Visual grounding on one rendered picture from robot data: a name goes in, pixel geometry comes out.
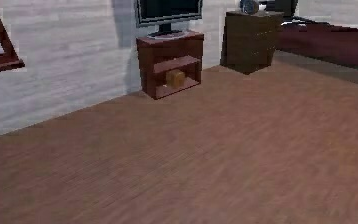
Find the yellow-brown box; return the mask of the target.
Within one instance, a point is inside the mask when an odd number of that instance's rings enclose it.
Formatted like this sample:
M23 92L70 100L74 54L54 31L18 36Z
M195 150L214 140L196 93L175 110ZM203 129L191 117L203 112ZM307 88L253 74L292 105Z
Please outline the yellow-brown box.
M171 70L166 73L166 83L172 88L180 88L184 85L185 73L179 69Z

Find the red-brown television stand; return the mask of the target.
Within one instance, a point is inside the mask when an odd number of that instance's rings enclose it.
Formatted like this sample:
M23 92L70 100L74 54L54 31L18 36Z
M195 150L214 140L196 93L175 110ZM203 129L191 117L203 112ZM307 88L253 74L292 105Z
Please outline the red-brown television stand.
M195 31L136 39L142 90L157 100L201 83L204 34ZM172 88L166 73L179 69L185 73L184 85Z

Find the dark brown chest of drawers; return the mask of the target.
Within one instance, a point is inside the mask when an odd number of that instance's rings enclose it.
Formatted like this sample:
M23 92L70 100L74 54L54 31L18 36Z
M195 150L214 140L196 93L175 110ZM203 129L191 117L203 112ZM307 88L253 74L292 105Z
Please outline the dark brown chest of drawers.
M220 64L246 75L269 67L282 22L282 12L258 11L249 15L228 11Z

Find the black television set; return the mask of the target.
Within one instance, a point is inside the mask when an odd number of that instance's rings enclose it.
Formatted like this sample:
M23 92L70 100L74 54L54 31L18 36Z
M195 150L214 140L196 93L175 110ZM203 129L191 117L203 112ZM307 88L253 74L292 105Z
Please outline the black television set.
M172 24L202 18L203 0L135 0L136 27L157 26L153 36L177 33Z

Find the grey round object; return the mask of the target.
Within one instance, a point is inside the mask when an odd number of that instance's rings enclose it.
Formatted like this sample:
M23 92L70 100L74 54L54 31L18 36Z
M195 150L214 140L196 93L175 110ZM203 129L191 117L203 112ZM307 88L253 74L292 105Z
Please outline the grey round object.
M260 3L258 0L240 0L239 6L243 13L252 15L259 11Z

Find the black pillow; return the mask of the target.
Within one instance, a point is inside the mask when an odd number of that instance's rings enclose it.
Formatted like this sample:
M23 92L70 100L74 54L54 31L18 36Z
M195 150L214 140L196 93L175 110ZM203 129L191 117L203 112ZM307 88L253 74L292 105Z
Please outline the black pillow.
M284 17L293 17L295 15L298 0L267 0L266 10L283 12Z

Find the dark red bed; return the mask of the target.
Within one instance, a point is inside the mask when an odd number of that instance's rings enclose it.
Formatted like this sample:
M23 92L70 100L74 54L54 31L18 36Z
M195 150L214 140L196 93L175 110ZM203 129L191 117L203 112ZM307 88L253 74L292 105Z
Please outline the dark red bed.
M325 22L286 22L277 49L358 69L358 28Z

